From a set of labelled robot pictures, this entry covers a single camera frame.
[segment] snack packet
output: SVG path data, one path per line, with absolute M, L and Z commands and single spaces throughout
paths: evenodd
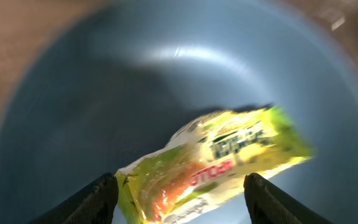
M 217 111 L 119 169 L 118 205 L 128 223 L 185 223 L 243 193 L 247 174 L 270 178 L 310 157 L 280 108 Z

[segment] plastic wrapper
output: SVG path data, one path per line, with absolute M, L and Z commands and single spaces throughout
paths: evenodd
M 244 191 L 244 177 L 265 178 L 311 157 L 280 108 L 201 116 L 165 148 L 116 173 L 128 223 L 185 223 Z

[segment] wooden surface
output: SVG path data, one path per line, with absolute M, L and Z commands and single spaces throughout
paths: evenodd
M 0 0 L 0 117 L 40 51 L 103 0 Z

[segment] brown background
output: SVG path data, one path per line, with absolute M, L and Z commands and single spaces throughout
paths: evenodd
M 37 54 L 70 24 L 106 1 L 0 0 L 0 117 L 16 83 Z M 358 63 L 358 1 L 285 1 L 302 8 L 322 26 L 326 23 L 326 18 L 319 16 L 322 9 L 340 6 L 346 11 L 349 15 L 346 23 L 332 34 Z

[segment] crumpled packet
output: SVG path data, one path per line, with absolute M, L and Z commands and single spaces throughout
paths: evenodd
M 243 193 L 247 174 L 270 178 L 311 155 L 280 108 L 217 111 L 119 169 L 118 205 L 128 223 L 185 223 Z

